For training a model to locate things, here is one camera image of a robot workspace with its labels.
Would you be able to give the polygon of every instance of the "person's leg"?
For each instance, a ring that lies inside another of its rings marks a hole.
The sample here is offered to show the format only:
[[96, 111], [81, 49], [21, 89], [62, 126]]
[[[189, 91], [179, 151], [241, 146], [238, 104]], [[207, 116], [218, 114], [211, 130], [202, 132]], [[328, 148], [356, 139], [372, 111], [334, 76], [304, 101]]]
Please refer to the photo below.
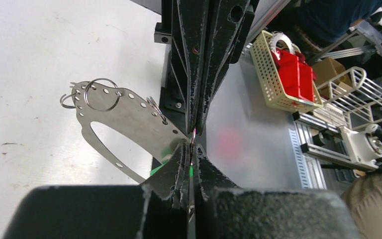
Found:
[[382, 239], [382, 174], [357, 179], [342, 199], [346, 202], [361, 238]]

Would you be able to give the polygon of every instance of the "white mechanical device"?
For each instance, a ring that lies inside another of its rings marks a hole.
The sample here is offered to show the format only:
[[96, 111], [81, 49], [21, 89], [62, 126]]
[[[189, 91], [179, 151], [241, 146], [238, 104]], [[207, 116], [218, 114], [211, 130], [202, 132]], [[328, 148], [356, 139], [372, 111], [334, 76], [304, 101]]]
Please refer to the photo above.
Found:
[[339, 127], [346, 150], [353, 164], [371, 170], [378, 168], [376, 159], [382, 157], [382, 142], [373, 136], [373, 133], [378, 128], [378, 124], [370, 124], [363, 132], [357, 132], [345, 126]]

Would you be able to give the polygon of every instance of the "screw hole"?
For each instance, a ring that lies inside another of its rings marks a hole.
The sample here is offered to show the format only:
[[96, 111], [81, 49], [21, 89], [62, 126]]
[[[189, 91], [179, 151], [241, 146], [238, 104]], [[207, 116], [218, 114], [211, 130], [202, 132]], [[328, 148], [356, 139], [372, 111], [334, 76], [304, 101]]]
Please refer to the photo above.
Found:
[[240, 6], [234, 6], [229, 14], [230, 21], [237, 23], [239, 20], [241, 20], [243, 15], [244, 12], [242, 11], [242, 8]]

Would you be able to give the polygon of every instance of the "metal rack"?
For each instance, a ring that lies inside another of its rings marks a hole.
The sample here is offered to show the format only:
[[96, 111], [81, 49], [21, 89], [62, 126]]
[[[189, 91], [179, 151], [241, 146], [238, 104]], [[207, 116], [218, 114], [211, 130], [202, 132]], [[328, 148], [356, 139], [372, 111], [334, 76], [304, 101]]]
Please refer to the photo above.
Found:
[[[351, 79], [351, 88], [339, 84], [339, 79], [346, 75]], [[352, 67], [317, 88], [319, 91], [328, 89], [328, 100], [324, 104], [332, 104], [339, 110], [346, 127], [359, 130], [382, 122], [382, 118], [373, 116], [373, 108], [382, 109], [382, 87], [368, 79], [364, 69]]]

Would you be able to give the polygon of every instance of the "plastic basket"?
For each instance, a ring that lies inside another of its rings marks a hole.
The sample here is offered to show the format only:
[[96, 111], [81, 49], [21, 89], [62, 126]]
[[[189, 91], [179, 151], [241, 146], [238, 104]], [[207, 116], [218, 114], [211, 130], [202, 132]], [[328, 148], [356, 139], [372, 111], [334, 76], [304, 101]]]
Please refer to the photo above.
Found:
[[[262, 31], [253, 43], [251, 56], [257, 71], [257, 76], [263, 91], [268, 107], [289, 111], [289, 112], [310, 112], [316, 108], [323, 107], [320, 95], [313, 84], [314, 101], [309, 102], [297, 97], [287, 95], [280, 79], [278, 70], [273, 61], [272, 53], [269, 49], [269, 41], [272, 34]], [[293, 45], [294, 49], [300, 52], [299, 48]]]

